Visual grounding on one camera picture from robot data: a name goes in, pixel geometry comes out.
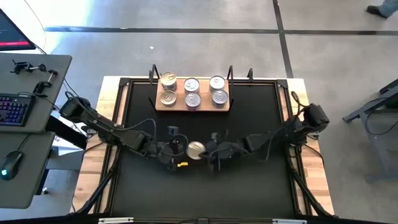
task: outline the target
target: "yellow object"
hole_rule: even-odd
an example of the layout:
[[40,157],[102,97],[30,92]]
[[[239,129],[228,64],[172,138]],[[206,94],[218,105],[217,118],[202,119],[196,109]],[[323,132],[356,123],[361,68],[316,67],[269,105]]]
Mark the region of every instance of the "yellow object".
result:
[[181,167],[181,166],[187,166],[188,162],[181,162],[179,164],[177,164],[177,167]]

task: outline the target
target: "keyboard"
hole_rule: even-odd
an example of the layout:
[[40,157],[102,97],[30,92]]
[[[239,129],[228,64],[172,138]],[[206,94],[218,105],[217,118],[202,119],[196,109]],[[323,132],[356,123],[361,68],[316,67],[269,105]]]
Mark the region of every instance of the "keyboard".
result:
[[34,96],[0,93],[0,126],[25,126],[34,100]]

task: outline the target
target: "shoe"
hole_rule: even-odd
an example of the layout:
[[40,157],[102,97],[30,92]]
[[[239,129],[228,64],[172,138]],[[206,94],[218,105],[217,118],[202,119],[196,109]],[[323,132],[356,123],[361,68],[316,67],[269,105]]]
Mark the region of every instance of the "shoe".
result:
[[368,8],[366,8],[366,12],[376,15],[376,16],[380,16],[381,18],[385,18],[387,19],[387,16],[383,16],[379,10],[379,8],[377,6],[368,6]]

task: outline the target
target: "gray floor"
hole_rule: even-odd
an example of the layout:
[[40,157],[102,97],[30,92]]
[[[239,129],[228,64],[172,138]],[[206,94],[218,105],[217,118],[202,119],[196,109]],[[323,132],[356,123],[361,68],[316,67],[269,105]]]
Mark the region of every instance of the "gray floor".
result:
[[[272,0],[28,2],[45,26],[277,29]],[[368,4],[380,3],[279,0],[285,29],[398,30],[398,15],[384,20],[364,12]],[[103,76],[147,75],[153,63],[161,71],[186,76],[226,75],[228,66],[234,65],[236,76],[245,76],[252,67],[255,77],[286,77],[277,34],[46,34],[46,51],[73,56],[68,81],[94,105]],[[365,183],[365,175],[378,171],[377,160],[362,124],[345,124],[341,118],[397,78],[398,36],[287,35],[286,39],[294,77],[305,79],[310,101],[321,104],[331,120],[320,147],[335,213],[396,223],[398,182]],[[57,103],[64,101],[61,96]],[[0,210],[1,219],[67,213],[77,175],[60,171],[51,175],[52,194],[35,197],[28,210]]]

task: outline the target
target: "monitor screen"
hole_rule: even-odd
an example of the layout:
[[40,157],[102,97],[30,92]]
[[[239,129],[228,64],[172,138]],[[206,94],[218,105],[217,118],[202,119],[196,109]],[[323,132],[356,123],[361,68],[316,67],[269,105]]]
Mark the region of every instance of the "monitor screen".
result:
[[34,49],[34,44],[0,9],[0,51]]

